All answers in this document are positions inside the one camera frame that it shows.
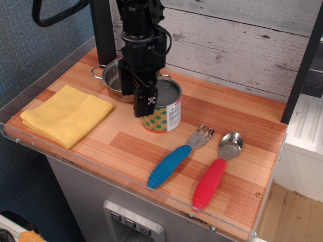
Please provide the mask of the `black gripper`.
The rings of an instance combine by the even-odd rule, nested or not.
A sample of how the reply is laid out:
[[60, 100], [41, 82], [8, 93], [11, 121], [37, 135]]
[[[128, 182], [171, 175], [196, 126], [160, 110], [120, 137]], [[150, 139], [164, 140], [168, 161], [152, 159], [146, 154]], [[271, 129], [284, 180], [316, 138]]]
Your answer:
[[122, 34], [121, 38], [125, 43], [121, 49], [123, 58], [118, 61], [121, 93], [134, 94], [135, 117], [151, 115], [158, 97], [156, 73], [166, 65], [167, 35]]

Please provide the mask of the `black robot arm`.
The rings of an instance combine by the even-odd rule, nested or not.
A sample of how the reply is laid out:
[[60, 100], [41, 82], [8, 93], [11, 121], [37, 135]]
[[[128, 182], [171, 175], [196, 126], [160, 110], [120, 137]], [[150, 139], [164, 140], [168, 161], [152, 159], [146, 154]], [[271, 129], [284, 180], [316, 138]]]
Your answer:
[[160, 1], [117, 1], [117, 7], [125, 43], [118, 62], [121, 93], [133, 96], [135, 117], [147, 116], [154, 112], [157, 73], [172, 46], [170, 33], [159, 25], [165, 8]]

